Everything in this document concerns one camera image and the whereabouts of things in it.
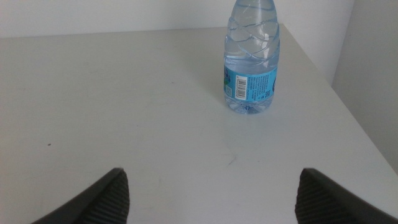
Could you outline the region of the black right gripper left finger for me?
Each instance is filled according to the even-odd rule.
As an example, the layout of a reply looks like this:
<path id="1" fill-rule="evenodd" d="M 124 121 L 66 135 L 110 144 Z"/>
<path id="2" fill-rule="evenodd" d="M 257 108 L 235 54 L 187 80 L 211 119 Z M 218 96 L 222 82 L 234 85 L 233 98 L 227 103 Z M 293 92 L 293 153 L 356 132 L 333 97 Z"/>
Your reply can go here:
<path id="1" fill-rule="evenodd" d="M 122 168 L 113 168 L 86 190 L 33 224 L 125 224 L 129 206 L 127 174 Z"/>

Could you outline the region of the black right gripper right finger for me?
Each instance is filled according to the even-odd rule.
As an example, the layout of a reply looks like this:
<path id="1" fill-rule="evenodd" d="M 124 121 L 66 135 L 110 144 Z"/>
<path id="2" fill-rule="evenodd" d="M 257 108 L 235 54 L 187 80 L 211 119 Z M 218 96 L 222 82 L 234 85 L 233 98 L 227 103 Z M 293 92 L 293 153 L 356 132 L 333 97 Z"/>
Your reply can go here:
<path id="1" fill-rule="evenodd" d="M 304 168 L 300 174 L 295 216 L 304 224 L 397 224 L 397 218 L 367 203 L 314 168 Z"/>

